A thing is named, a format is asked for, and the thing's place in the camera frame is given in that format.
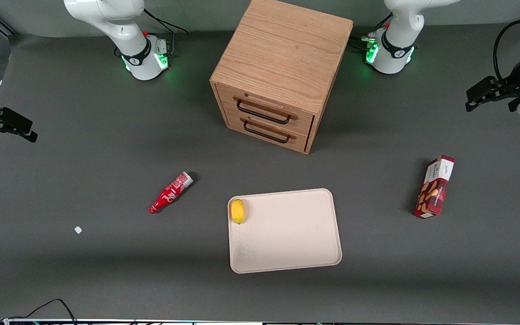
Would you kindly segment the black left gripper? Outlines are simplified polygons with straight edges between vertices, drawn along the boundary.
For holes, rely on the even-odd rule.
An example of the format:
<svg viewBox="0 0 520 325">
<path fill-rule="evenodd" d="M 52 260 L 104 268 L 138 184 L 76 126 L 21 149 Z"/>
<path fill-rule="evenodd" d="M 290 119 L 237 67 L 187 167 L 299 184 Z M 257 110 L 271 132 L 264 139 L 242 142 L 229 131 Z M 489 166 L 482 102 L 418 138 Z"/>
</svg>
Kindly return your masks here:
<svg viewBox="0 0 520 325">
<path fill-rule="evenodd" d="M 497 83 L 495 77 L 487 76 L 469 88 L 466 95 L 468 98 L 465 103 L 467 112 L 474 111 L 483 104 L 506 98 L 512 99 L 508 103 L 509 111 L 516 112 L 520 105 L 520 61 L 514 66 L 508 77 Z"/>
</svg>

